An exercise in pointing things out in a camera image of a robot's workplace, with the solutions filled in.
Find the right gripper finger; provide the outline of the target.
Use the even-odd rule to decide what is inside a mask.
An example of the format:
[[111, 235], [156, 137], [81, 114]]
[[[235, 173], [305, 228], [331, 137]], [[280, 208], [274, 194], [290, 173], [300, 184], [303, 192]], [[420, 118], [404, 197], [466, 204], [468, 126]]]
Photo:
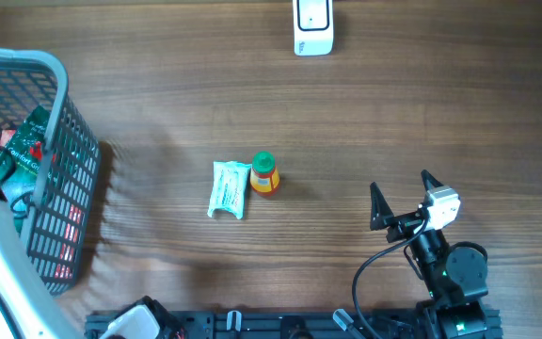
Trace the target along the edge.
[[372, 205], [371, 205], [372, 219], [391, 218], [393, 216], [393, 212], [391, 208], [389, 207], [377, 182], [371, 183], [370, 193], [371, 193], [371, 202], [372, 202]]
[[427, 169], [422, 170], [421, 176], [425, 191], [430, 191], [439, 187], [443, 187], [443, 183], [437, 180]]

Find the yellow red bottle green cap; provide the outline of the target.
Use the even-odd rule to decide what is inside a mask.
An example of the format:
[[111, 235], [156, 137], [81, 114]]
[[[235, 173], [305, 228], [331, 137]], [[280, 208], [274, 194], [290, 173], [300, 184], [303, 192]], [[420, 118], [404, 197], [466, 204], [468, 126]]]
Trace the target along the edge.
[[259, 195], [273, 195], [279, 189], [279, 173], [274, 155], [270, 152], [256, 153], [252, 159], [250, 185]]

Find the light green wipes packet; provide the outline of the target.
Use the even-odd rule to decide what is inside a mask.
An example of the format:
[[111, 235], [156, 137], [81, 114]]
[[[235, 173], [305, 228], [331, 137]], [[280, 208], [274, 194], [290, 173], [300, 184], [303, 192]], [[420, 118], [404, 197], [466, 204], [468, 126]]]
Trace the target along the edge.
[[207, 216], [212, 218], [216, 210], [222, 210], [233, 214], [237, 219], [242, 219], [251, 165], [236, 161], [215, 161], [213, 170], [213, 188]]

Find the dark green 3M package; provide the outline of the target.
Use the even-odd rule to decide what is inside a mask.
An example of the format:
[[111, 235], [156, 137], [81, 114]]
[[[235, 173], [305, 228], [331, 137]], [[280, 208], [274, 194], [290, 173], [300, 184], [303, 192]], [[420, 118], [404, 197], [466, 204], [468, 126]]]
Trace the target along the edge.
[[8, 201], [18, 234], [28, 218], [49, 119], [50, 111], [38, 105], [0, 151], [0, 187]]

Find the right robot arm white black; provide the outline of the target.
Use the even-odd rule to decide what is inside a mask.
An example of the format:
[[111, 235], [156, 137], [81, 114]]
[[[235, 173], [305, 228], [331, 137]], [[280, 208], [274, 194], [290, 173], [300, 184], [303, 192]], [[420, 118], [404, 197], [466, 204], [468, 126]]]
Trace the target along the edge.
[[394, 215], [376, 183], [370, 185], [373, 231], [387, 230], [428, 290], [412, 310], [376, 312], [371, 318], [391, 338], [501, 338], [499, 313], [482, 302], [488, 294], [488, 255], [479, 244], [449, 244], [443, 230], [457, 217], [456, 191], [422, 171], [425, 196], [417, 209]]

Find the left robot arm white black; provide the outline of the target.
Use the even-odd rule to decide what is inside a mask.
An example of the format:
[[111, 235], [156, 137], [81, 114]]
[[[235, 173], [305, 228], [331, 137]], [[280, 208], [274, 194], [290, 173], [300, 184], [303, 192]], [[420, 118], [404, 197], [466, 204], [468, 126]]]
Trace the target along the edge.
[[82, 336], [28, 260], [0, 188], [0, 338]]

